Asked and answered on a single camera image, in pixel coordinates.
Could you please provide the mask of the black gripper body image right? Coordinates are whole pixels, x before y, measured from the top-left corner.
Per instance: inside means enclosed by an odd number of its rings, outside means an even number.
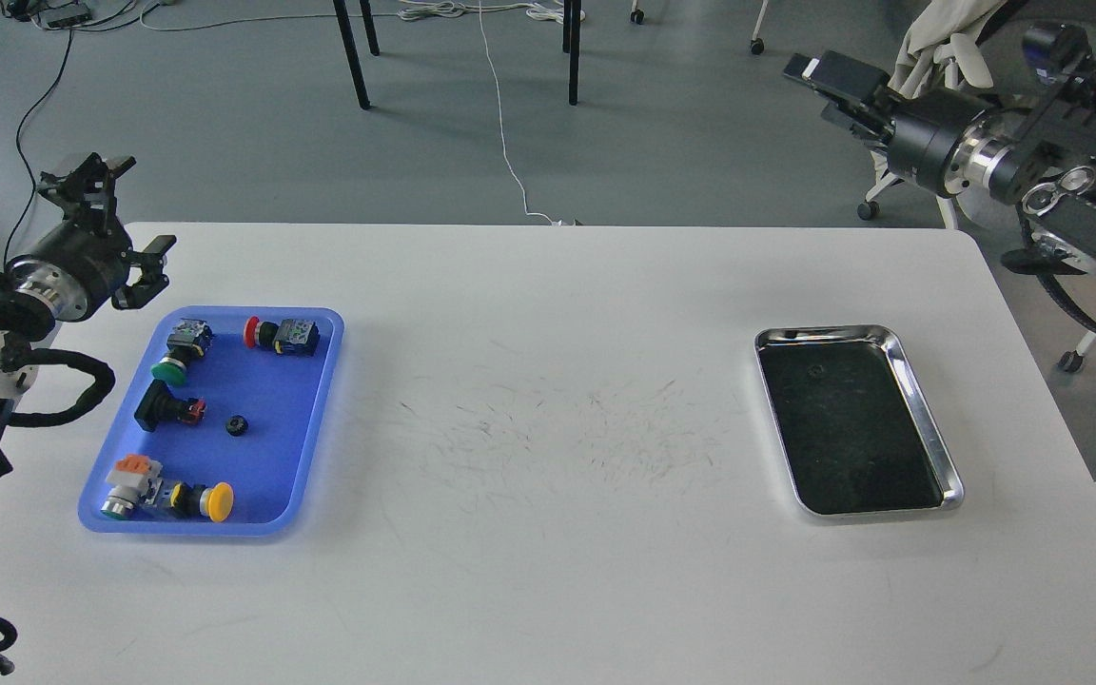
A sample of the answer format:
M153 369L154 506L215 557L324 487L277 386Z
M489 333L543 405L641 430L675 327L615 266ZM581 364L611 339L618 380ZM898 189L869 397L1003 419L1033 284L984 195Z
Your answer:
M986 170L971 164L980 142L964 140L967 132L995 112L993 103L971 95L897 98L887 142L889 172L939 198L952 198L973 184L987 186Z

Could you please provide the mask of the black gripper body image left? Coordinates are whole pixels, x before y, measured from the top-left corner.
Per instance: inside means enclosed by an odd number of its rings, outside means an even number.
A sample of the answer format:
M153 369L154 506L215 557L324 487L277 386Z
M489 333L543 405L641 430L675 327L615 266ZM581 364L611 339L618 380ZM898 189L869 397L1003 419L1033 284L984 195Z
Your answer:
M60 222L26 253L5 264L13 290L43 302L58 322L81 322L126 284L132 239L118 221L101 235Z

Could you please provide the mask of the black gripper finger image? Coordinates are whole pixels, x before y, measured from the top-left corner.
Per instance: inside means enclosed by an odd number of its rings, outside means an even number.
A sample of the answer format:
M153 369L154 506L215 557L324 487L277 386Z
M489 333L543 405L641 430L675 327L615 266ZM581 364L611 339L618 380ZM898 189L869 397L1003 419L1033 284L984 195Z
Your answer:
M116 309L140 309L153 301L169 286L165 276L165 255L176 244L175 235L157 235L142 251L126 250L119 253L126 273L139 269L139 277L132 284L122 284L110 295Z
M874 111L857 111L840 103L827 103L822 109L821 117L841 130L848 132L853 139L869 150L886 150L894 138L894 123L891 117L884 119Z
M817 91L832 103L874 106L887 90L889 75L840 52L810 57L795 53L784 67L784 78Z
M132 155L104 159L92 152L64 175L39 174L36 194L61 208L64 220L73 221L91 235L112 235L119 222L116 182L136 164Z

